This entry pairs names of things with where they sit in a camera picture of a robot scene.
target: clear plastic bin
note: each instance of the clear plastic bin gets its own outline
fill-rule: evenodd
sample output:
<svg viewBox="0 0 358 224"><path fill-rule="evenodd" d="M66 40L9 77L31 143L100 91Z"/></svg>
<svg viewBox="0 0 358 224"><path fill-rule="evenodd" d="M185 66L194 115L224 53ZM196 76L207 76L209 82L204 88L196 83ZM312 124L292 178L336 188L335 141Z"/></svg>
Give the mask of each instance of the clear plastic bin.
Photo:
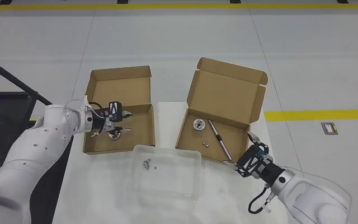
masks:
<svg viewBox="0 0 358 224"><path fill-rule="evenodd" d="M147 170L143 162L150 159ZM137 194L197 199L201 153L137 145L131 162L131 186Z"/></svg>

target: cardboard box lid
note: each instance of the cardboard box lid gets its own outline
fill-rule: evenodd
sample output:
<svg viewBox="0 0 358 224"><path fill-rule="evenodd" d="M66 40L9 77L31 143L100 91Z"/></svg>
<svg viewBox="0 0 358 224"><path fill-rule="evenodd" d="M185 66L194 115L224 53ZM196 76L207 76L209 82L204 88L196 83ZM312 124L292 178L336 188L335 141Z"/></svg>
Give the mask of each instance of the cardboard box lid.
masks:
<svg viewBox="0 0 358 224"><path fill-rule="evenodd" d="M263 71L201 58L187 98L189 108L250 124L258 120L268 78Z"/></svg>
<svg viewBox="0 0 358 224"><path fill-rule="evenodd" d="M150 77L149 66L93 70L86 95L104 105L110 101L125 106L150 104Z"/></svg>

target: yellow floor line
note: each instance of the yellow floor line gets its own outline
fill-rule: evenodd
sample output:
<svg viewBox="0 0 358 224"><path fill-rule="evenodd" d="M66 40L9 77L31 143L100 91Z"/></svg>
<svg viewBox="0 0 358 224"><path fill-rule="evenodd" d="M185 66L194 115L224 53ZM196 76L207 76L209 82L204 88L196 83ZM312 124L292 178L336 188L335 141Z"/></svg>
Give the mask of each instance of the yellow floor line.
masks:
<svg viewBox="0 0 358 224"><path fill-rule="evenodd" d="M261 8L261 9L358 9L358 4L40 4L1 5L0 10L146 10L191 8Z"/></svg>
<svg viewBox="0 0 358 224"><path fill-rule="evenodd" d="M267 111L267 122L358 119L358 110Z"/></svg>

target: open cardboard box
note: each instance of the open cardboard box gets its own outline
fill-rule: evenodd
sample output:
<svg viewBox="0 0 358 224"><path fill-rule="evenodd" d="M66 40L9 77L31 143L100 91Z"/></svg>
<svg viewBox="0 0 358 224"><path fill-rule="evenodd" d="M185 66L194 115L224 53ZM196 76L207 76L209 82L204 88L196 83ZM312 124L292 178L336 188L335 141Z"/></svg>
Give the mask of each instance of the open cardboard box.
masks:
<svg viewBox="0 0 358 224"><path fill-rule="evenodd" d="M189 108L179 133L176 148L197 150L203 158L216 162L229 160L208 122L210 119L233 162L237 162L248 147L250 123L260 117L265 95L267 74L251 68L201 58L187 98ZM195 132L193 122L201 118L206 127ZM202 143L210 144L206 148Z"/></svg>
<svg viewBox="0 0 358 224"><path fill-rule="evenodd" d="M133 113L133 116L131 120L117 125L132 128L133 131L123 133L117 140L111 140L105 133L92 138L91 133L87 133L83 152L124 152L133 150L138 144L155 145L150 77L149 66L100 69L91 72L86 91L88 101L97 102L103 107L108 107L111 101L123 103L124 109Z"/></svg>

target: robotic arm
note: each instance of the robotic arm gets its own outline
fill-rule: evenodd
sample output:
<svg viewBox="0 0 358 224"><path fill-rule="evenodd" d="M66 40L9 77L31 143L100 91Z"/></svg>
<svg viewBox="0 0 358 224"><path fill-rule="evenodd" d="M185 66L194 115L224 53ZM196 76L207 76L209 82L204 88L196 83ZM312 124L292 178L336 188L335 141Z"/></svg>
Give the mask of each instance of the robotic arm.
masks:
<svg viewBox="0 0 358 224"><path fill-rule="evenodd" d="M93 137L107 132L113 140L130 128L117 127L132 114L124 111L122 104L111 102L102 108L95 102L86 103L84 111L50 105L45 116L34 127L25 130L12 145L0 168L0 219L1 223L31 223L30 197L40 178L61 157L74 134L93 132ZM249 204L249 212L258 214L274 196L303 224L344 224L348 203L332 190L317 185L273 163L269 147L251 132L253 145L235 163L224 161L242 177L253 176L265 182L263 192ZM306 191L293 204L288 202L291 192L299 185L307 184ZM261 208L251 210L251 205L271 188L271 193Z"/></svg>
<svg viewBox="0 0 358 224"><path fill-rule="evenodd" d="M116 122L132 115L122 109L121 103L99 107L93 110L91 103L86 103L85 110L80 111L49 105L45 116L20 135L0 168L1 223L31 223L31 193L61 157L74 134L93 132L94 137L107 132L111 139L118 139L121 133L131 131L116 126Z"/></svg>
<svg viewBox="0 0 358 224"><path fill-rule="evenodd" d="M266 205L277 196L286 206L290 214L302 224L345 224L349 205L337 193L325 186L301 178L290 170L285 170L274 164L269 155L269 147L251 132L248 136L253 145L236 162L224 161L226 165L237 171L242 177L253 176L262 179L265 188L249 204L248 211L258 214L262 210L270 212ZM307 184L304 193L297 197L293 204L288 201L289 195L299 184ZM263 206L252 211L252 203L261 197L266 189L271 188L271 193Z"/></svg>

